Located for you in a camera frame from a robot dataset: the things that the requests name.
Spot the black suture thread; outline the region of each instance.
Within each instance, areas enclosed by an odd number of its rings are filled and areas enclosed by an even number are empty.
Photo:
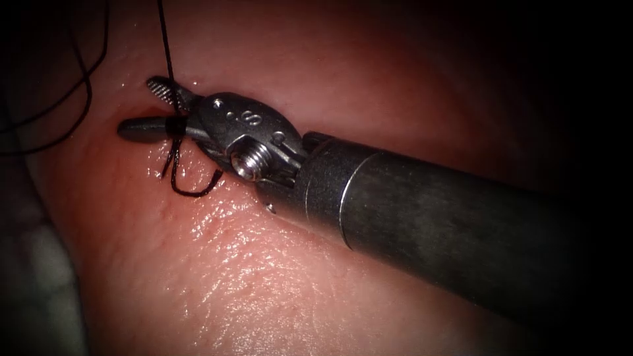
[[[109,16],[110,16],[110,6],[109,6],[109,1],[106,0],[105,1],[105,9],[104,9],[104,45],[103,48],[101,50],[101,54],[99,55],[99,57],[97,58],[97,61],[92,65],[92,67],[90,67],[90,70],[88,70],[88,76],[92,75],[92,73],[94,73],[94,71],[101,65],[101,63],[104,61],[104,59],[106,58],[106,53],[107,53],[107,37],[108,37],[108,32],[109,32]],[[53,104],[51,104],[49,107],[45,108],[44,110],[40,111],[39,113],[27,117],[21,121],[18,121],[16,123],[11,123],[10,125],[3,127],[0,129],[0,134],[3,133],[7,133],[9,131],[14,131],[16,129],[19,129],[22,126],[25,126],[29,123],[32,123],[33,121],[40,119],[41,117],[43,117],[44,115],[47,115],[48,113],[50,113],[51,111],[53,111],[54,109],[56,109],[57,107],[59,107],[66,99],[68,99],[80,86],[81,84],[84,83],[84,79],[80,79],[77,83],[75,83],[75,85],[73,85],[73,87],[66,92],[66,94],[64,94],[63,96],[61,96],[61,98],[59,98],[56,102],[54,102]]]
[[[13,152],[0,152],[0,157],[16,156],[16,155],[25,156],[28,154],[33,154],[36,152],[46,150],[47,148],[51,148],[52,146],[55,146],[56,144],[59,144],[60,142],[63,142],[64,140],[69,138],[73,134],[73,132],[77,130],[77,127],[81,125],[81,123],[84,121],[84,119],[88,115],[88,111],[90,110],[90,104],[92,103],[92,84],[90,83],[90,75],[88,74],[88,70],[86,69],[86,63],[84,63],[84,59],[79,50],[79,45],[77,44],[75,35],[73,34],[73,31],[70,28],[68,29],[68,35],[71,38],[71,45],[73,47],[73,52],[75,53],[75,57],[77,58],[77,62],[84,76],[84,82],[86,83],[86,105],[84,106],[84,110],[82,111],[81,115],[79,115],[79,118],[77,119],[77,121],[75,121],[72,127],[70,127],[70,129],[66,131],[66,133],[62,134],[60,137],[56,138],[55,140],[52,140],[51,142],[48,142],[47,144],[43,144],[39,147],[29,148],[27,150],[17,150]]]
[[[163,36],[163,46],[165,47],[165,59],[167,60],[167,75],[169,77],[169,80],[173,84],[175,80],[173,77],[173,67],[171,65],[171,53],[169,52],[169,41],[167,40],[167,24],[165,22],[165,11],[163,10],[162,0],[158,0],[158,16],[160,17],[160,30]],[[173,111],[176,115],[179,115],[180,110],[178,109],[178,97],[176,96],[175,88],[171,88],[169,93],[171,95],[171,103],[173,104]],[[181,134],[181,136],[185,136],[185,130],[187,128],[187,117],[182,116],[180,117],[180,120],[182,120],[181,123],[176,123],[175,120],[167,121],[167,124],[168,124],[167,131],[176,133],[176,134]],[[167,173],[167,168],[169,167],[169,164],[173,160],[173,165],[171,166],[171,188],[173,189],[173,191],[183,196],[200,198],[202,196],[209,194],[209,192],[218,184],[218,181],[222,177],[223,171],[216,169],[215,172],[213,173],[213,177],[211,178],[211,182],[209,182],[209,185],[205,189],[202,189],[199,192],[188,192],[188,191],[183,191],[180,188],[178,188],[176,184],[176,176],[178,174],[178,163],[180,160],[180,145],[182,143],[183,141],[179,138],[174,138],[171,141],[171,148],[169,149],[169,155],[167,156],[167,161],[165,162],[165,165],[163,166],[163,170],[160,174],[160,177],[161,178],[165,177],[165,174]]]
[[[178,167],[178,161],[179,161],[179,158],[180,158],[180,145],[181,145],[181,143],[182,143],[181,140],[174,140],[174,145],[175,145],[176,149],[175,149],[175,154],[173,155],[173,166],[172,166],[173,169],[171,170],[171,188],[173,189],[173,191],[175,191],[176,193],[178,193],[180,195],[189,196],[189,197],[192,197],[192,198],[200,198],[202,196],[205,196],[205,195],[209,194],[209,192],[211,192],[211,190],[213,190],[213,188],[218,184],[218,181],[222,177],[223,171],[220,171],[219,169],[216,169],[215,172],[213,172],[213,177],[211,177],[211,182],[209,182],[209,184],[206,186],[205,189],[202,189],[199,192],[188,192],[188,191],[181,190],[180,188],[178,188],[178,186],[176,184],[176,176],[177,176],[176,167]]]

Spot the metal shaft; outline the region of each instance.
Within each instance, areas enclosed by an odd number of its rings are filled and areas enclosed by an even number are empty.
[[[280,217],[527,326],[572,312],[582,227],[551,198],[335,138],[294,189],[257,191]]]

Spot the metal screw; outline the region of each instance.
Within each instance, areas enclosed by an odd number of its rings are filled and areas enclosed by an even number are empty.
[[[268,149],[253,140],[242,142],[231,153],[231,165],[235,172],[247,181],[257,182],[266,174],[272,159]]]
[[[268,212],[270,212],[271,214],[277,214],[277,211],[275,211],[275,208],[271,203],[264,204],[264,208],[268,210]]]

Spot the black cylindrical shaft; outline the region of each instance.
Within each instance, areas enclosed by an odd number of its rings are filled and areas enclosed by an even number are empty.
[[[564,324],[580,222],[552,198],[331,138],[292,190],[258,184],[281,217],[528,326]]]

